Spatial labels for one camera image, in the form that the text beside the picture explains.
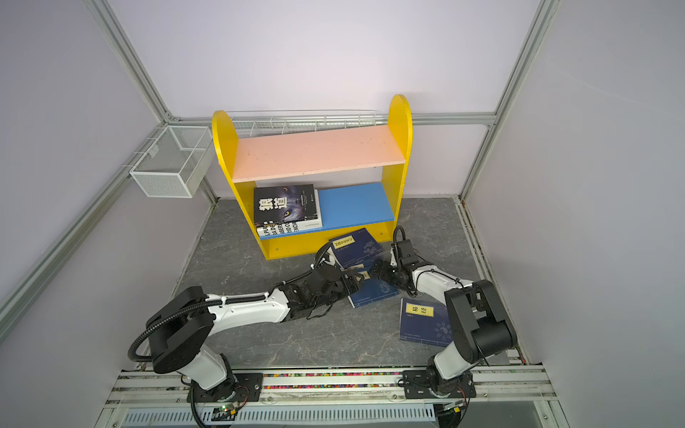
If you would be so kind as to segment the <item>dark blue book top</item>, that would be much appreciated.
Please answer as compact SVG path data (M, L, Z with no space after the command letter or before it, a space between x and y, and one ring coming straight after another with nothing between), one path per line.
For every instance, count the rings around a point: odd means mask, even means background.
M366 228L335 237L329 243L335 261L342 269L351 269L366 260L376 258L384 251Z

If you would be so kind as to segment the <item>white book black text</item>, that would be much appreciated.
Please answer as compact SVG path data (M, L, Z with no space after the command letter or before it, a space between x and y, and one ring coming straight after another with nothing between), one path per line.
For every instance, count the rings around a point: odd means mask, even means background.
M280 235L310 232L312 230L319 230L322 227L323 221L321 219L310 219L257 226L256 231L260 238L272 238Z

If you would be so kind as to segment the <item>dark book white characters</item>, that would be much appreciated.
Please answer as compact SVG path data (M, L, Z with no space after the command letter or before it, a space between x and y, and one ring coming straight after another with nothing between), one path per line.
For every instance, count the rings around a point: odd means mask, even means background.
M254 189L253 223L257 228L296 226L296 231L323 227L319 191L312 184Z

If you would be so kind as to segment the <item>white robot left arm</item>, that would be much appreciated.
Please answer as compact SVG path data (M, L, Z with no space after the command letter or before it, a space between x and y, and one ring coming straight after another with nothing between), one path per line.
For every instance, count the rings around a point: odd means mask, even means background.
M206 344L208 337L241 326L316 319L317 310L328 313L358 292L363 281L360 274L319 263L258 294L207 294L192 286L148 319L128 348L128 359L150 363L157 374L185 376L189 401L230 401L240 389L253 387L240 383L228 358Z

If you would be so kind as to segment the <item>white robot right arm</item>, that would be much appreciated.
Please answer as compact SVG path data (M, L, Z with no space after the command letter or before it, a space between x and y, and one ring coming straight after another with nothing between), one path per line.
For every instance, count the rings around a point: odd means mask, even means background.
M517 347L517 332L495 285L440 270L418 256L409 239L393 241L391 259L374 265L371 275L411 296L427 294L445 306L452 339L426 368L429 388L436 394L453 391L457 380L480 361Z

